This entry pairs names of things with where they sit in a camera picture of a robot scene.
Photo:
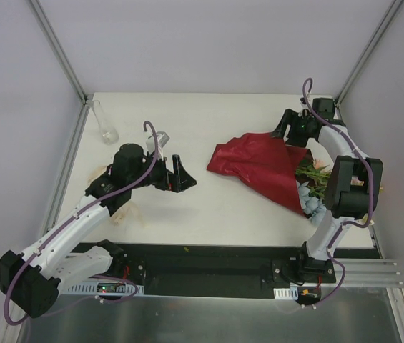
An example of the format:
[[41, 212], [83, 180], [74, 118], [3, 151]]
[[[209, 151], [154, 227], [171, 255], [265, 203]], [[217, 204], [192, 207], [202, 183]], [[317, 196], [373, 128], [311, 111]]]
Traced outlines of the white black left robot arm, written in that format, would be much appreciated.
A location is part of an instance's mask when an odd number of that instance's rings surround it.
[[0, 290], [4, 306], [15, 303], [26, 316], [45, 314], [59, 295], [85, 279], [102, 275], [123, 277], [124, 251], [104, 239], [87, 252], [68, 255], [93, 229], [115, 214], [132, 197], [132, 190], [153, 186], [183, 192], [196, 185], [179, 155], [173, 169], [156, 152], [144, 152], [137, 144], [124, 144], [113, 162], [87, 187], [84, 196], [62, 222], [20, 253], [7, 251], [0, 258]]

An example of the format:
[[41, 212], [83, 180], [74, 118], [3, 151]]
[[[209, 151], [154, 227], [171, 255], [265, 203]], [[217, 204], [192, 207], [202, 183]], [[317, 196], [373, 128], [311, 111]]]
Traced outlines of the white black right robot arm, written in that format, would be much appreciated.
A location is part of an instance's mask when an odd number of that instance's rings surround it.
[[333, 161], [322, 221], [297, 256], [280, 267], [280, 276], [299, 286], [334, 282], [334, 251], [349, 227], [359, 227], [361, 219], [369, 225], [378, 203], [383, 163], [355, 145], [345, 123], [335, 118], [335, 103], [329, 98], [316, 98], [311, 104], [304, 101], [299, 112], [286, 109], [271, 136], [297, 147], [315, 139]]

